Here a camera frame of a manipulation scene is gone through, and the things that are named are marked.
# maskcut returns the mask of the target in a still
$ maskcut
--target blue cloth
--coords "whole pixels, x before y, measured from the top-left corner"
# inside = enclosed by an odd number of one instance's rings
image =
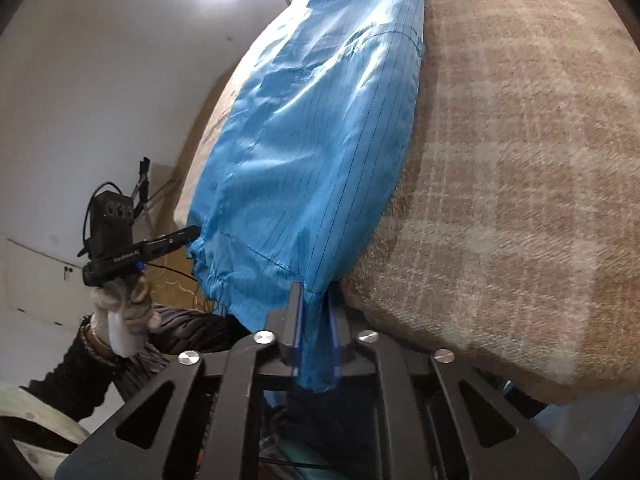
[[[272,27],[190,209],[194,275],[249,330],[305,287],[300,383],[331,383],[322,297],[354,264],[398,182],[424,0],[294,0]]]

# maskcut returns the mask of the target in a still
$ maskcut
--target cabinet door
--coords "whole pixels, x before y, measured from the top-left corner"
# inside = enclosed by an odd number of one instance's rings
[[[7,307],[33,317],[76,327],[93,311],[80,267],[32,251],[10,240],[4,252]]]

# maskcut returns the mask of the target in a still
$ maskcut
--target beige plaid fabric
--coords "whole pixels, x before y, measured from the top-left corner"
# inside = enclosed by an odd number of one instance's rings
[[[640,391],[640,54],[607,0],[427,0],[406,167],[350,303],[567,402]]]

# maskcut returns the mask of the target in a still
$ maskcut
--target gloved hand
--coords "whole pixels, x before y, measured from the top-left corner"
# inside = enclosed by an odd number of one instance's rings
[[[151,306],[150,286],[144,276],[132,274],[116,278],[92,290],[94,314],[91,329],[105,345],[111,347],[109,336],[109,312],[121,312],[124,328],[132,334],[144,333],[160,325],[160,315]]]

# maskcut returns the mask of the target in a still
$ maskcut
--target light blue fabric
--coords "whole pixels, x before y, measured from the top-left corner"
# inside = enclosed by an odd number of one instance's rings
[[[354,264],[404,161],[424,0],[294,0],[198,182],[194,275],[250,330],[305,286],[300,382],[331,383],[322,297]]]

